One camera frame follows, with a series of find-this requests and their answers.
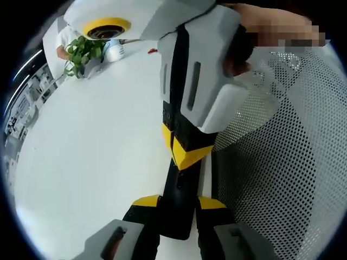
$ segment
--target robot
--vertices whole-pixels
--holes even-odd
[[[224,204],[197,196],[201,160],[248,96],[222,66],[253,51],[240,14],[214,0],[76,0],[64,19],[90,40],[158,41],[163,137],[172,153],[163,195],[135,201],[75,260],[155,259],[160,235],[188,239],[194,212],[203,259],[276,259],[272,245],[235,223]]]

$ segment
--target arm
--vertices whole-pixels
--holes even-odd
[[[241,24],[257,34],[255,46],[277,46],[279,40],[306,40],[311,46],[324,46],[325,35],[304,17],[280,9],[249,4],[225,4],[241,14]]]
[[[64,50],[64,47],[61,45],[56,49],[56,54],[59,58],[69,61],[69,54]]]

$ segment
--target perforated metal panel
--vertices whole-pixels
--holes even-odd
[[[281,259],[315,259],[347,209],[346,78],[321,49],[250,63],[258,93],[217,137],[215,196]]]

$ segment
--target green leaf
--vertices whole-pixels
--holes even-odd
[[[87,49],[88,51],[90,51],[93,47],[93,41],[90,41],[90,40],[86,40],[85,42],[85,49]]]
[[[84,64],[84,65],[87,64],[88,61],[89,61],[89,57],[88,57],[87,55],[83,56],[82,59],[81,59],[81,62],[82,62],[82,64]]]
[[[95,47],[101,47],[102,46],[102,41],[94,41]]]
[[[72,46],[69,47],[69,48],[67,49],[67,52],[70,53],[70,54],[73,53],[73,52],[74,52],[74,48],[73,48]]]
[[[80,36],[80,37],[78,37],[78,42],[79,43],[84,43],[86,41],[86,38],[84,38],[84,36]]]
[[[89,58],[92,59],[92,58],[96,58],[96,57],[97,57],[96,49],[91,49]]]
[[[72,62],[75,63],[75,65],[80,65],[81,64],[81,54],[77,54],[72,58]]]
[[[79,56],[82,57],[82,56],[83,56],[82,53],[83,53],[83,50],[82,50],[81,48],[78,47],[78,48],[76,49],[76,51],[75,51],[74,54],[75,54],[75,56],[79,55]]]
[[[96,57],[97,57],[97,58],[101,58],[102,52],[101,52],[101,48],[100,48],[100,47],[98,47],[98,48],[95,50],[95,53],[96,53]]]
[[[78,44],[78,40],[77,39],[74,39],[71,43],[70,43],[70,45],[77,45]]]
[[[75,76],[79,79],[80,77],[78,76],[78,67],[77,66],[74,66],[73,68],[72,68],[72,71],[73,71],[73,73],[75,74]]]

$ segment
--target white casing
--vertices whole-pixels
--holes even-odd
[[[233,84],[224,85],[219,91],[204,124],[198,127],[200,131],[211,134],[225,130],[247,96],[248,90],[244,87]]]
[[[105,59],[108,62],[119,61],[124,57],[124,47],[121,44],[109,47],[105,52]]]

